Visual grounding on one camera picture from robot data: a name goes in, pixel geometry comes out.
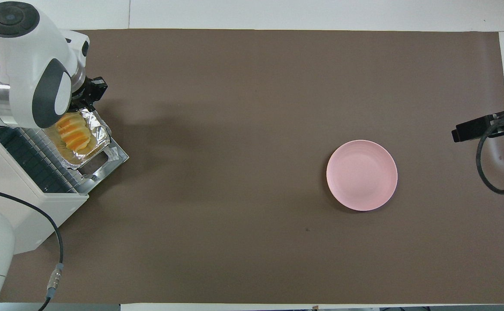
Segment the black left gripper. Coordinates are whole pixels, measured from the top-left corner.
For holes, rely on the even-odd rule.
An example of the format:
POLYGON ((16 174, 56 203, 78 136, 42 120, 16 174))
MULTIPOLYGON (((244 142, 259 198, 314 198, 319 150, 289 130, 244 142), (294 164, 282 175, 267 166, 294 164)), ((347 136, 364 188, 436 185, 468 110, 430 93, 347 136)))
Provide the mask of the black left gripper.
POLYGON ((85 77, 84 82, 82 83, 80 88, 72 93, 71 110, 79 111, 86 109, 88 111, 94 111, 94 101, 100 100, 106 92, 107 88, 108 85, 102 77, 95 77, 92 80, 88 77, 85 77), (88 90, 90 85, 92 100, 90 100, 90 91, 88 90))

